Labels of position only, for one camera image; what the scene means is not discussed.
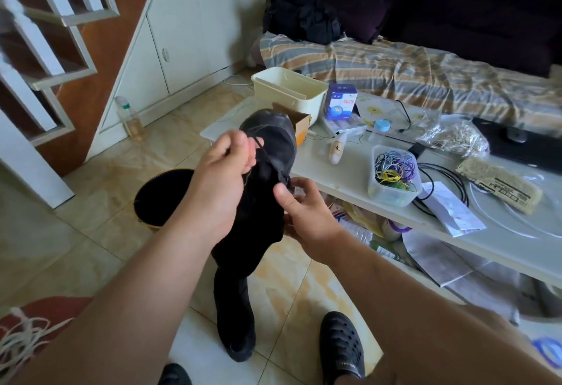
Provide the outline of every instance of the shoelace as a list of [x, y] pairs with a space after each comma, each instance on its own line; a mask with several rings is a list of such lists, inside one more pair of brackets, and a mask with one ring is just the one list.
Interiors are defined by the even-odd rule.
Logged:
[[[14, 377], [24, 363], [33, 357], [33, 353], [38, 346], [49, 342], [40, 342], [43, 337], [60, 329], [72, 320], [70, 318], [49, 327], [51, 325], [49, 320], [42, 317], [28, 318], [19, 308], [12, 308], [10, 313], [18, 317], [20, 322], [9, 330], [0, 326], [0, 330], [6, 332], [0, 339], [0, 385], [7, 384]], [[39, 322], [43, 323], [42, 327], [34, 325], [34, 323]]]
[[269, 162], [271, 167], [273, 169], [275, 169], [275, 171], [277, 172], [277, 178], [278, 178], [279, 182], [282, 182], [283, 184], [289, 183], [291, 181], [291, 177], [288, 176], [288, 175], [285, 175], [285, 173], [282, 170], [277, 169], [277, 167], [275, 166], [275, 163], [273, 163], [273, 161], [271, 160], [271, 157], [269, 157], [268, 152], [265, 151], [265, 149], [263, 148], [263, 145], [261, 145], [260, 141], [257, 139], [257, 136], [251, 135], [251, 137], [256, 141], [257, 146], [261, 148], [263, 154], [265, 155], [265, 159]]

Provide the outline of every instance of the black bucket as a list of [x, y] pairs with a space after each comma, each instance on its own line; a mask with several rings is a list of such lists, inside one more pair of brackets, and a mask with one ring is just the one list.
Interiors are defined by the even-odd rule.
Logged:
[[144, 184], [134, 200], [139, 221], [158, 230], [174, 213], [193, 176], [192, 169], [172, 169]]

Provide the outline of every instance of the black bag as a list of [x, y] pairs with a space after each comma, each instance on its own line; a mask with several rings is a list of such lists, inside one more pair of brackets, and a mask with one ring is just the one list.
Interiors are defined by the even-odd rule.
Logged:
[[320, 0], [271, 0], [263, 17], [263, 31], [322, 45], [342, 36], [335, 9]]

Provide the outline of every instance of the wooden staircase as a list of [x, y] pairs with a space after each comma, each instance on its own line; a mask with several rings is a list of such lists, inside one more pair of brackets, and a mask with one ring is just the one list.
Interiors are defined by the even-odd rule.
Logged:
[[15, 2], [0, 0], [0, 109], [64, 176], [88, 154], [146, 0]]

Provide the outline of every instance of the cabinet door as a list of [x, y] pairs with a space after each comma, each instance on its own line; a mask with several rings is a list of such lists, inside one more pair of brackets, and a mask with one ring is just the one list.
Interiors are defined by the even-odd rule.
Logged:
[[147, 17], [170, 94], [209, 75], [199, 0], [152, 0]]
[[[116, 95], [127, 98], [137, 111], [142, 111], [169, 95], [146, 18], [140, 25], [137, 40], [125, 65]], [[103, 122], [103, 129], [119, 122], [116, 108], [113, 102]]]
[[214, 73], [243, 59], [249, 49], [244, 35], [261, 24], [265, 0], [201, 0], [201, 4], [209, 71]]

